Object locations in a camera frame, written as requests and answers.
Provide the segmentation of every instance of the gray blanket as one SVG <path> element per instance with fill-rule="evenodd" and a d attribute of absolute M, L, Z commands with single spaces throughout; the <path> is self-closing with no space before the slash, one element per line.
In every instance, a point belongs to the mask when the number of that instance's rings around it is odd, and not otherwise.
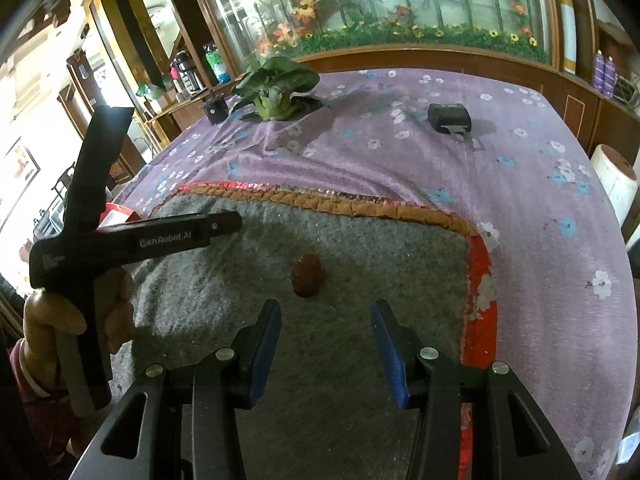
<path fill-rule="evenodd" d="M 253 410 L 237 412 L 248 478 L 404 478 L 417 413 L 389 396 L 369 306 L 386 299 L 401 324 L 458 361 L 466 240 L 435 226 L 198 195 L 172 199 L 157 216 L 219 209 L 242 214 L 241 233 L 131 269 L 138 334 L 113 360 L 114 395 L 152 362 L 181 367 L 231 343 L 275 298 L 282 334 L 267 388 Z M 317 253 L 327 273 L 308 300 L 289 281 L 304 253 Z"/>

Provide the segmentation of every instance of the glass cabinet door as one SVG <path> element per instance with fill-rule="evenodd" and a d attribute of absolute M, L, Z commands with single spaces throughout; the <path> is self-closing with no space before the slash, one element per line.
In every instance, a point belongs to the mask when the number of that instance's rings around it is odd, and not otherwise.
<path fill-rule="evenodd" d="M 271 54 L 386 43 L 488 48 L 548 62 L 544 0 L 209 0 L 244 70 Z"/>

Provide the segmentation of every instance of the gloved hand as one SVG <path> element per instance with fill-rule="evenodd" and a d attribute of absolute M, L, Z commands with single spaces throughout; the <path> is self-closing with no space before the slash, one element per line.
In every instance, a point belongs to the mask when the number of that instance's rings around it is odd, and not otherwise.
<path fill-rule="evenodd" d="M 116 303 L 104 319 L 107 348 L 116 354 L 120 347 L 131 341 L 136 331 L 133 324 L 133 281 L 128 273 L 120 282 Z M 54 292 L 36 290 L 24 304 L 24 357 L 33 379 L 47 391 L 56 387 L 58 354 L 54 330 L 80 335 L 86 330 L 84 317 L 69 300 Z"/>

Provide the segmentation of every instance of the bed headboard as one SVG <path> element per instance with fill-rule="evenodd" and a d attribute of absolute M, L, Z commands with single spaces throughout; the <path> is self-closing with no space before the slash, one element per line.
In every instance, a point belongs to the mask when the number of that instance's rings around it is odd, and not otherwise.
<path fill-rule="evenodd" d="M 633 164 L 640 147 L 640 118 L 635 113 L 576 76 L 508 54 L 464 46 L 394 44 L 318 52 L 296 61 L 318 73 L 431 68 L 527 86 L 549 100 L 589 156 L 598 144 L 608 144 Z"/>

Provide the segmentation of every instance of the framed picture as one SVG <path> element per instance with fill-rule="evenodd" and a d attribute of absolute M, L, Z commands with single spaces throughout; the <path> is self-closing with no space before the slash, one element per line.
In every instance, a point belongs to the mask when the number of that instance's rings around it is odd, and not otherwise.
<path fill-rule="evenodd" d="M 0 231 L 40 167 L 21 137 L 0 160 Z"/>

